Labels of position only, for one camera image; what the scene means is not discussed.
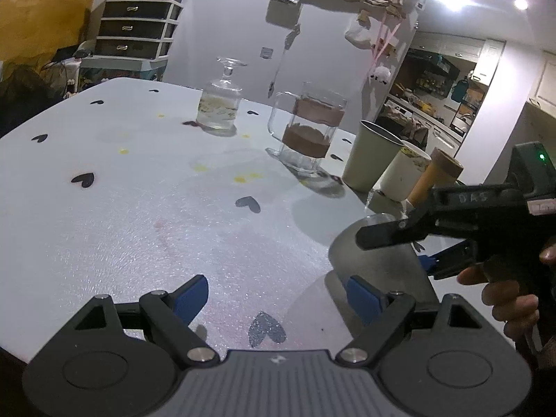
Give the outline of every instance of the glass mug handle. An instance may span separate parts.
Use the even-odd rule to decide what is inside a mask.
[[[276,94],[276,100],[274,101],[274,106],[272,107],[272,111],[270,112],[270,117],[269,117],[269,121],[266,124],[266,128],[268,129],[271,136],[274,139],[277,139],[280,142],[282,142],[282,139],[279,138],[278,136],[276,136],[274,130],[272,130],[272,121],[274,120],[274,116],[276,115],[276,110],[278,109],[277,108],[278,100],[280,100],[280,97],[283,96],[284,94],[286,94],[288,96],[291,96],[291,97],[295,97],[296,100],[301,99],[301,97],[297,96],[296,94],[292,94],[291,92],[288,92],[288,91],[279,92],[279,93]]]

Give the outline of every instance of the glass bottle with liquid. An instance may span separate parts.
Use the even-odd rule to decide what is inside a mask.
[[[199,124],[216,129],[230,129],[234,126],[237,107],[241,100],[241,88],[232,82],[230,76],[234,67],[247,64],[231,58],[218,58],[224,66],[224,74],[218,80],[207,83],[197,110]]]

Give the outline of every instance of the brown cup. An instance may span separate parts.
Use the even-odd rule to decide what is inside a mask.
[[[463,171],[460,162],[437,147],[430,154],[430,160],[429,167],[426,168],[408,197],[409,203],[414,207],[426,200],[429,190],[433,186],[453,185]]]

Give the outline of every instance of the cup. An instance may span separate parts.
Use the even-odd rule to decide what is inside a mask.
[[[272,122],[282,96],[294,97],[295,104],[290,122],[279,138]],[[347,103],[340,94],[319,89],[309,82],[303,84],[300,96],[287,91],[277,93],[267,127],[272,137],[282,143],[278,159],[296,171],[316,172],[328,152]]]
[[[389,199],[404,201],[430,164],[430,156],[410,142],[396,154],[380,178],[380,190]]]
[[[414,207],[426,200],[430,188],[453,185],[463,171],[460,162],[437,147],[430,154],[430,160],[429,167],[408,196],[409,203]]]
[[[342,179],[350,188],[368,193],[402,146],[400,138],[381,126],[361,121]]]

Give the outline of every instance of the ceiling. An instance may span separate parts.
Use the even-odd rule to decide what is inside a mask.
[[[419,30],[478,39],[515,41],[556,52],[556,0],[527,0],[519,11],[514,0],[472,0],[460,12],[428,0],[419,15]]]

